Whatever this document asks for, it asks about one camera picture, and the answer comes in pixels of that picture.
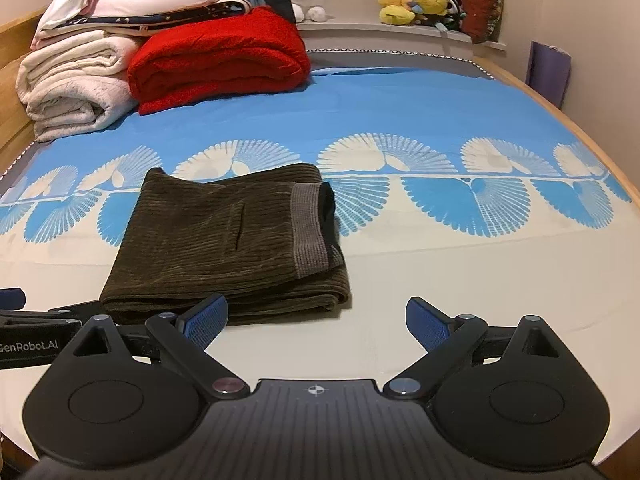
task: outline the bed sheet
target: bed sheet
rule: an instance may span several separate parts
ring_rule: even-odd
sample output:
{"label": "bed sheet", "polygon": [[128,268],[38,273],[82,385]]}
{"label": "bed sheet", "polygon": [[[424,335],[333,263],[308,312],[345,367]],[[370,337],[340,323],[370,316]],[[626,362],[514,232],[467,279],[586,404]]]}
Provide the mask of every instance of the bed sheet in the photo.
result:
{"label": "bed sheet", "polygon": [[[607,168],[517,89],[417,69],[324,70],[306,88],[222,98],[59,139],[0,198],[0,287],[28,308],[98,297],[145,173],[213,181],[312,162],[332,184],[353,301],[334,316],[231,327],[207,350],[255,384],[375,378],[423,350],[422,296],[514,325],[539,314],[606,395],[603,459],[640,426],[634,311],[640,216]],[[45,367],[0,371],[0,426]]]}

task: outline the red blanket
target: red blanket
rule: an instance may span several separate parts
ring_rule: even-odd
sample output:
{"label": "red blanket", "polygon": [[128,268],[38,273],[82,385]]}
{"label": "red blanket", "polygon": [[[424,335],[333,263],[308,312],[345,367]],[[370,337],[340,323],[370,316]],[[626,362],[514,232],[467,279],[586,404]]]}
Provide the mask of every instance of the red blanket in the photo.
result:
{"label": "red blanket", "polygon": [[151,37],[129,65],[140,115],[220,94],[291,90],[309,75],[296,26],[267,7]]}

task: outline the red pillow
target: red pillow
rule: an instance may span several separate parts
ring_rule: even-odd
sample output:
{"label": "red pillow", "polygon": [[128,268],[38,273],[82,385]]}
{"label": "red pillow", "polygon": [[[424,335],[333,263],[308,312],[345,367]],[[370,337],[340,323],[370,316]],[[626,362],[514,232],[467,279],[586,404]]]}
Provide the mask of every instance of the red pillow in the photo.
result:
{"label": "red pillow", "polygon": [[462,32],[470,35],[474,43],[486,41],[491,34],[490,22],[496,22],[502,12],[501,3],[502,0],[462,0],[462,9],[466,12]]}

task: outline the brown corduroy pants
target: brown corduroy pants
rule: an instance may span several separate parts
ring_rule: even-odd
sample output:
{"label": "brown corduroy pants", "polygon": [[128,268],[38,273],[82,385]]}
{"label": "brown corduroy pants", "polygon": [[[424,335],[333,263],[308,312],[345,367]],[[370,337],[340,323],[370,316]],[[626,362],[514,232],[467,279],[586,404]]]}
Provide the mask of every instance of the brown corduroy pants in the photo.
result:
{"label": "brown corduroy pants", "polygon": [[100,301],[116,322],[180,312],[214,292],[230,322],[348,300],[331,187],[311,164],[207,184],[150,170]]}

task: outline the metal bolt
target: metal bolt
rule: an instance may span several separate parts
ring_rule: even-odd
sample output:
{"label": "metal bolt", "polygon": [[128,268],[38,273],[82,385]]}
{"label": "metal bolt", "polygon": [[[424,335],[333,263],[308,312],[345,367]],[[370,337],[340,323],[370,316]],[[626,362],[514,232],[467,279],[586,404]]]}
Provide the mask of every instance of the metal bolt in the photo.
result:
{"label": "metal bolt", "polygon": [[389,383],[392,392],[400,395],[411,395],[420,390],[420,383],[409,377],[398,377]]}
{"label": "metal bolt", "polygon": [[236,394],[244,388],[244,381],[237,377],[221,377],[213,383],[219,394]]}

